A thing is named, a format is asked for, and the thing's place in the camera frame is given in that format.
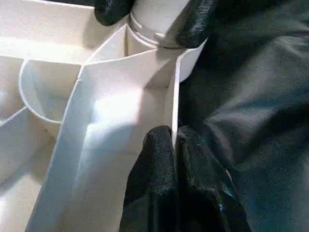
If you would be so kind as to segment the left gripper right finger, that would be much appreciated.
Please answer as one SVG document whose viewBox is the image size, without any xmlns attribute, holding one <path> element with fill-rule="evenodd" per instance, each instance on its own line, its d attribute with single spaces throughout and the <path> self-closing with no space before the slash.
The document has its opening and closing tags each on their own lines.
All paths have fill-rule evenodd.
<svg viewBox="0 0 309 232">
<path fill-rule="evenodd" d="M 251 231 L 228 171 L 202 137 L 187 126 L 179 128 L 176 154 L 179 230 Z"/>
</svg>

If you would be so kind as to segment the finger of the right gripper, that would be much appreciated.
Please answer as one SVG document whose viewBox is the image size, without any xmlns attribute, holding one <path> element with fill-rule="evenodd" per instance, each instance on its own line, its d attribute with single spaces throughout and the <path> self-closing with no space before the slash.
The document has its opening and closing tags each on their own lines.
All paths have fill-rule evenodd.
<svg viewBox="0 0 309 232">
<path fill-rule="evenodd" d="M 134 0 L 96 0 L 95 17 L 104 26 L 114 25 L 130 13 L 133 4 Z"/>
<path fill-rule="evenodd" d="M 184 48 L 199 47 L 217 24 L 217 0 L 191 0 L 185 8 L 184 23 L 176 36 L 178 45 Z"/>
</svg>

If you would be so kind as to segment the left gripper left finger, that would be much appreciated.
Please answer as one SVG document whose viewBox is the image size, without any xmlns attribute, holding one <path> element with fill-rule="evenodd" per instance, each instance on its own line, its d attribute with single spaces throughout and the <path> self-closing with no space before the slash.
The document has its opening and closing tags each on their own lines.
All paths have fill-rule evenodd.
<svg viewBox="0 0 309 232">
<path fill-rule="evenodd" d="M 175 232 L 178 185 L 169 126 L 147 132 L 127 179 L 121 232 Z"/>
</svg>

